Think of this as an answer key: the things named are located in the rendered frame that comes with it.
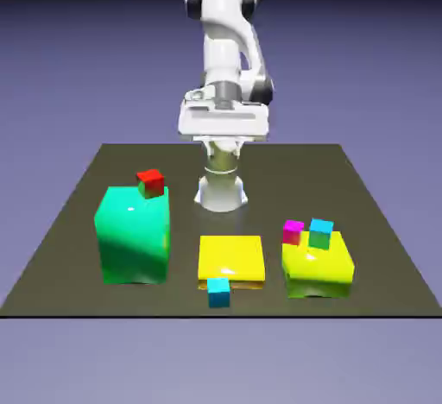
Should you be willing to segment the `large yellow-green box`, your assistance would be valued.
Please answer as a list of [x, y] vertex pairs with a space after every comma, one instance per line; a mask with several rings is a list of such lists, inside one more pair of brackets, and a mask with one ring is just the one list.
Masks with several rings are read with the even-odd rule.
[[300, 244], [281, 246], [281, 266], [290, 299], [346, 298], [350, 295], [355, 264], [340, 231], [331, 233], [329, 249], [308, 245], [303, 231]]

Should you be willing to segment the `large flat yellow box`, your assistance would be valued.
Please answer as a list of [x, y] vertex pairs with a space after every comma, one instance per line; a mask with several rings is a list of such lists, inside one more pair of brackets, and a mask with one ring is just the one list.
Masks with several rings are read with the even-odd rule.
[[198, 288], [207, 281], [226, 278], [236, 289], [260, 289], [266, 281], [260, 236], [201, 236], [199, 239]]

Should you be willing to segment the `small magenta cube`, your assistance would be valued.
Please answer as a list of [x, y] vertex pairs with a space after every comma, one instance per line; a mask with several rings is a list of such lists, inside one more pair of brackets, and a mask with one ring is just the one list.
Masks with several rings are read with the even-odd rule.
[[304, 230], [304, 223], [297, 220], [288, 219], [282, 232], [282, 243], [298, 246], [300, 244], [301, 234]]

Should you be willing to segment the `large green box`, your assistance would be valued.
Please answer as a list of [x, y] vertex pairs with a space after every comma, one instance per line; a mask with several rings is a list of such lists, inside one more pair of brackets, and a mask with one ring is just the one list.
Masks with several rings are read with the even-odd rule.
[[168, 189], [144, 198], [135, 186], [110, 186], [94, 225], [104, 283], [161, 284], [170, 256]]

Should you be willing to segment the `small cyan cube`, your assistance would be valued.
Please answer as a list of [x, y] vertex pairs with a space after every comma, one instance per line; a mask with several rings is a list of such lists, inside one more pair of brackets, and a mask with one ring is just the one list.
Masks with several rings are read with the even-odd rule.
[[207, 295], [210, 308], [230, 306], [230, 281], [228, 278], [210, 278], [207, 280]]
[[330, 248], [333, 227], [333, 221], [313, 218], [309, 226], [308, 246], [328, 250]]

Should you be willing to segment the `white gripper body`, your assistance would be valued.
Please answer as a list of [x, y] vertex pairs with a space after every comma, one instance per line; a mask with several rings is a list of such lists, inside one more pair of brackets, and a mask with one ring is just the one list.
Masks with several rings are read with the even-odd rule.
[[268, 107], [233, 102], [232, 109], [217, 109], [213, 101], [183, 102], [178, 131], [188, 137], [244, 137], [262, 139], [268, 134]]

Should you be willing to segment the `small red cube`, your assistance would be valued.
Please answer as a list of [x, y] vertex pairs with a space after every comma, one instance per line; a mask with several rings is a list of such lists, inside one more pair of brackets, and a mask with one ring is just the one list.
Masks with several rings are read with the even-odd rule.
[[164, 194], [164, 176], [158, 169], [137, 172], [137, 186], [145, 199], [160, 197]]

